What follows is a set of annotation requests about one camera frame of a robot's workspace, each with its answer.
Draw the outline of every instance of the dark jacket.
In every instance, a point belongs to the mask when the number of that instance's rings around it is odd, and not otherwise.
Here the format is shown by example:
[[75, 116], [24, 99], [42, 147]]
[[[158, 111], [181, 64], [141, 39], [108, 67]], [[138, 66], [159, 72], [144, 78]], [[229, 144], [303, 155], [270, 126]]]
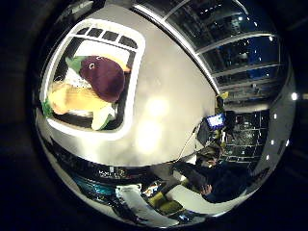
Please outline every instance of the dark jacket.
[[211, 193], [203, 197], [212, 203], [238, 197], [246, 189], [251, 177], [247, 168], [229, 167], [224, 164], [214, 167], [198, 167], [189, 163], [181, 163], [175, 168], [185, 175], [199, 191], [211, 185]]

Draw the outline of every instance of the light fixture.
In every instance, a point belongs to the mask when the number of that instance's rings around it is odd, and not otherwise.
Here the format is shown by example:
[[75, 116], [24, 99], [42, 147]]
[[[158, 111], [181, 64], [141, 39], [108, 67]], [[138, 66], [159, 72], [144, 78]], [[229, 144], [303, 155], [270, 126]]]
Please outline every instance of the light fixture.
[[296, 100], [298, 99], [297, 93], [293, 92], [293, 93], [291, 94], [291, 98], [292, 98], [292, 100], [296, 101]]

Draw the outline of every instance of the yellow plush body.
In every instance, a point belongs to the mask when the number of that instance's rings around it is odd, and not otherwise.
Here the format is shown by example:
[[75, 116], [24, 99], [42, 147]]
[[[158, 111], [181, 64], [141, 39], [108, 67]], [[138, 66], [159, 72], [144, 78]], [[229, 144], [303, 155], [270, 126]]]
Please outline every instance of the yellow plush body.
[[53, 83], [48, 100], [52, 110], [58, 115], [70, 110], [93, 112], [93, 130], [101, 129], [106, 125], [108, 115], [113, 116], [111, 103], [99, 98], [92, 89], [76, 88], [62, 81]]

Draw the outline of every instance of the stuffed toy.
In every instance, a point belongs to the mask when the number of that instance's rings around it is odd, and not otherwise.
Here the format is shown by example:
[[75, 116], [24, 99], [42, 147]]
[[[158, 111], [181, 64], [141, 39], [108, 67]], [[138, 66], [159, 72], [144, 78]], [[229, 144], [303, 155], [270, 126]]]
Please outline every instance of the stuffed toy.
[[42, 104], [45, 116], [54, 112], [63, 115], [72, 110], [93, 113], [91, 128], [103, 129], [110, 119], [115, 118], [115, 103], [124, 90], [124, 72], [130, 69], [121, 60], [110, 55], [77, 56], [65, 59], [67, 65], [91, 88], [74, 87], [64, 81], [56, 81], [50, 87], [47, 99]]
[[92, 112], [93, 130], [103, 129], [115, 117], [112, 104], [99, 98], [92, 89], [76, 88], [63, 81], [54, 82], [43, 104], [44, 114], [51, 116], [54, 112], [63, 115], [71, 110]]
[[87, 80], [94, 92], [104, 101], [115, 103], [124, 90], [124, 71], [129, 68], [116, 58], [77, 56], [65, 61], [77, 74]]

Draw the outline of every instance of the computer monitor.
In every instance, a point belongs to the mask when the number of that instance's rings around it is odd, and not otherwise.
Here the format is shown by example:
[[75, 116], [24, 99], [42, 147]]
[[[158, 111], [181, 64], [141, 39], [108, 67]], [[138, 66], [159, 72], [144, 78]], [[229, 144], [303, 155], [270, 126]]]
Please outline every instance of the computer monitor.
[[224, 114], [211, 115], [206, 117], [210, 130], [215, 131], [224, 127]]

